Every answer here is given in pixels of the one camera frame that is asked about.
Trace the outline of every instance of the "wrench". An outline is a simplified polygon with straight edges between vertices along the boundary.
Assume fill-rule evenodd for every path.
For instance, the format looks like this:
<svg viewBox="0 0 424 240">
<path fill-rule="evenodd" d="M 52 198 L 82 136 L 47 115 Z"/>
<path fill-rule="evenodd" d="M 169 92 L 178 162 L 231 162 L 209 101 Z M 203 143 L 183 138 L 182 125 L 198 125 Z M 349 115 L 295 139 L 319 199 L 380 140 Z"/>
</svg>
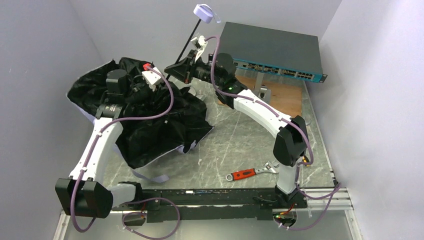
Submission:
<svg viewBox="0 0 424 240">
<path fill-rule="evenodd" d="M 279 162 L 273 165 L 270 161 L 268 161 L 267 163 L 265 163 L 265 165 L 259 168 L 251 168 L 251 169 L 232 172 L 228 174 L 227 176 L 225 176 L 225 179 L 230 182 L 230 181 L 252 177 L 256 174 L 261 174 L 261 173 L 277 174 L 279 172 L 279 169 L 278 169 L 279 165 L 280 165 Z"/>
</svg>

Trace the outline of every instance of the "black cloth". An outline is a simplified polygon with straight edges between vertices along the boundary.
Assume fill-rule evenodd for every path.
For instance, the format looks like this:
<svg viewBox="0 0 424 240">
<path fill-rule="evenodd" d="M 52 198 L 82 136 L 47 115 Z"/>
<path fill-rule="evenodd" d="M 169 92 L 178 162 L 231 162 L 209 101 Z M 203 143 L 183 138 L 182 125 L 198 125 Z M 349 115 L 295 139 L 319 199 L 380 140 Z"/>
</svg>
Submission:
<svg viewBox="0 0 424 240">
<path fill-rule="evenodd" d="M 127 57 L 119 64 L 114 60 L 80 77 L 69 90 L 67 97 L 92 116 L 96 115 L 102 96 L 107 90 L 108 72 L 126 70 L 132 86 L 139 91 L 131 92 L 125 101 L 134 110 L 132 117 L 147 117 L 164 112 L 170 104 L 169 90 L 164 83 L 152 91 L 139 75 L 146 61 Z M 152 120 L 122 121 L 123 131 L 116 141 L 127 164 L 133 168 L 143 167 L 162 154 L 183 145 L 184 153 L 190 150 L 213 128 L 205 120 L 206 104 L 189 93 L 189 87 L 178 89 L 172 82 L 174 104 L 168 114 Z"/>
</svg>

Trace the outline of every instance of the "metal bracket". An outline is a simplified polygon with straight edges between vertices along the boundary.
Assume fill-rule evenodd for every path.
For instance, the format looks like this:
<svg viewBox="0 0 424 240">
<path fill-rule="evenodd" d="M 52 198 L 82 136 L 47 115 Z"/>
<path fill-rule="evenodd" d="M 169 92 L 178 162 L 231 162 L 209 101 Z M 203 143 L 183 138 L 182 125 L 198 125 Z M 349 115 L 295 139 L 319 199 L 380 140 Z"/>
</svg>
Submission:
<svg viewBox="0 0 424 240">
<path fill-rule="evenodd" d="M 253 93 L 265 103 L 269 104 L 271 100 L 271 89 L 267 86 L 262 85 L 265 73 L 258 72 L 256 77 L 256 83 L 254 84 Z"/>
</svg>

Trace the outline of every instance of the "gray floor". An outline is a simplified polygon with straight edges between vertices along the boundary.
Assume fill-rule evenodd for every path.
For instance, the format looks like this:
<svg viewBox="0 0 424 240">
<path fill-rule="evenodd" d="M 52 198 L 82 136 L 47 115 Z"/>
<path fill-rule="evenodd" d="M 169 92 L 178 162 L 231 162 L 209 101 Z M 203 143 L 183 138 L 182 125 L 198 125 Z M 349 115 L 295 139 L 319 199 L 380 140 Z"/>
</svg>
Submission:
<svg viewBox="0 0 424 240">
<path fill-rule="evenodd" d="M 237 75 L 256 77 L 256 72 L 237 70 Z M 304 82 L 266 74 L 264 80 L 302 87 L 302 116 L 305 118 L 308 137 L 315 163 L 301 170 L 302 187 L 333 187 L 330 167 L 320 132 L 313 114 Z M 263 173 L 228 182 L 225 176 L 231 172 L 257 168 L 267 161 L 274 161 L 273 137 L 248 116 L 227 106 L 219 105 L 211 84 L 194 80 L 198 95 L 205 95 L 206 120 L 215 128 L 186 154 L 176 151 L 159 158 L 137 172 L 156 177 L 167 174 L 170 180 L 153 183 L 133 176 L 130 167 L 117 154 L 113 154 L 106 167 L 104 186 L 122 181 L 140 182 L 144 189 L 204 189 L 204 188 L 273 188 L 277 174 Z"/>
<path fill-rule="evenodd" d="M 297 222 L 293 228 L 312 224 L 319 216 L 315 212 L 312 218 L 307 211 L 297 212 Z M 79 233 L 69 222 L 65 240 L 139 240 L 144 239 L 128 230 L 121 224 L 122 214 L 111 213 L 105 219 L 96 219 L 91 229 Z M 88 217 L 77 217 L 82 226 L 86 226 Z M 131 227 L 149 237 L 163 237 L 175 227 L 176 221 L 161 223 L 145 223 L 143 226 Z M 278 226 L 273 221 L 258 221 L 254 218 L 219 219 L 219 220 L 184 220 L 177 232 L 168 240 L 351 240 L 352 235 L 343 210 L 328 211 L 325 217 L 312 229 L 305 231 L 289 231 Z"/>
</svg>

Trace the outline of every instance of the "gray marble surface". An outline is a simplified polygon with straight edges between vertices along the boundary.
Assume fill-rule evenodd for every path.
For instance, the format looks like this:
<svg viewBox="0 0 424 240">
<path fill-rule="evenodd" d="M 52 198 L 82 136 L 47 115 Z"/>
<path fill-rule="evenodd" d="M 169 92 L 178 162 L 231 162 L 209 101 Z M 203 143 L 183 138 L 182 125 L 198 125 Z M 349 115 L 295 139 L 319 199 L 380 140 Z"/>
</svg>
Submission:
<svg viewBox="0 0 424 240">
<path fill-rule="evenodd" d="M 255 78 L 257 73 L 238 69 L 236 74 Z M 265 74 L 264 80 L 302 88 L 302 116 L 309 124 L 307 132 L 315 162 L 310 167 L 302 167 L 300 185 L 333 187 L 328 159 L 304 82 L 269 74 Z M 278 175 L 273 173 L 261 173 L 231 182 L 225 179 L 231 172 L 257 168 L 267 161 L 274 161 L 275 139 L 247 115 L 218 104 L 211 84 L 193 80 L 191 85 L 197 95 L 204 95 L 206 120 L 215 128 L 188 153 L 173 151 L 136 169 L 147 177 L 166 174 L 170 177 L 169 181 L 154 183 L 139 179 L 133 176 L 125 161 L 113 153 L 106 167 L 104 186 L 122 181 L 140 182 L 144 189 L 273 188 L 276 185 Z"/>
</svg>

